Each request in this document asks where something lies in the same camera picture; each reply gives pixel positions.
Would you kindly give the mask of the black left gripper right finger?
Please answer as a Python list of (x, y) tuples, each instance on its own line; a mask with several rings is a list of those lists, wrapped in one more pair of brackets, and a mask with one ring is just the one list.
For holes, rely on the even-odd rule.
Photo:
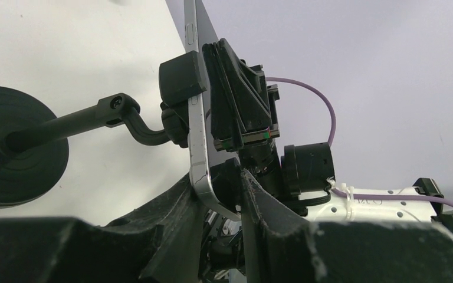
[(453, 234), (419, 222), (310, 222), (241, 178), (248, 282), (453, 282)]

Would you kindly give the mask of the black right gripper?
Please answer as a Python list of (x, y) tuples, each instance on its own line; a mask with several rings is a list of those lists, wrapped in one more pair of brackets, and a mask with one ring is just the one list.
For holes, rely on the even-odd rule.
[(315, 206), (330, 199), (301, 200), (304, 192), (329, 190), (335, 176), (327, 142), (288, 145), (278, 154), (280, 135), (276, 85), (267, 85), (262, 65), (249, 66), (222, 38), (202, 46), (211, 101), (211, 134), (217, 152), (234, 153), (219, 165), (220, 195), (238, 205), (241, 170), (249, 171), (268, 192), (291, 208)]

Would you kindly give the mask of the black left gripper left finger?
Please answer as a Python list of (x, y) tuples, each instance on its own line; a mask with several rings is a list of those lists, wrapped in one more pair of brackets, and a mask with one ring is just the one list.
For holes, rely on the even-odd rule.
[(0, 218), (0, 282), (198, 282), (206, 211), (183, 177), (106, 226)]

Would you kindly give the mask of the silver-edged black phone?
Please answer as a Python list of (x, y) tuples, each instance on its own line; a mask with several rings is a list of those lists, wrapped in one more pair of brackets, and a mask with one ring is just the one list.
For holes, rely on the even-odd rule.
[(234, 158), (234, 153), (217, 152), (211, 134), (211, 86), (206, 72), (202, 46), (214, 43), (218, 36), (212, 26), (202, 1), (184, 1), (185, 51), (198, 53), (198, 67), (205, 81), (206, 90), (188, 100), (191, 184), (202, 203), (220, 215), (239, 221), (236, 205), (227, 203), (220, 195), (219, 165)]

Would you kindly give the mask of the black round-base phone stand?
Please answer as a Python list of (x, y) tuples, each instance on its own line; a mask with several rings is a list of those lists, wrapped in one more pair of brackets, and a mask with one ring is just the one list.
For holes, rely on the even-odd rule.
[(0, 86), (0, 209), (31, 202), (61, 179), (69, 158), (68, 138), (124, 125), (145, 146), (187, 146), (188, 99), (206, 90), (199, 54), (189, 51), (159, 67), (162, 130), (150, 129), (131, 96), (118, 93), (96, 105), (57, 117), (22, 91)]

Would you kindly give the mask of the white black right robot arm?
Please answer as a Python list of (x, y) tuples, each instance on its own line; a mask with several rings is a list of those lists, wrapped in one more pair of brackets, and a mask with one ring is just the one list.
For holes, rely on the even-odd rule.
[(275, 103), (281, 78), (266, 77), (262, 66), (249, 66), (227, 40), (202, 46), (211, 86), (211, 134), (215, 150), (237, 154), (271, 196), (310, 221), (439, 222), (453, 230), (453, 202), (427, 178), (396, 190), (366, 190), (337, 183), (331, 145), (336, 115), (326, 142), (288, 145), (279, 156)]

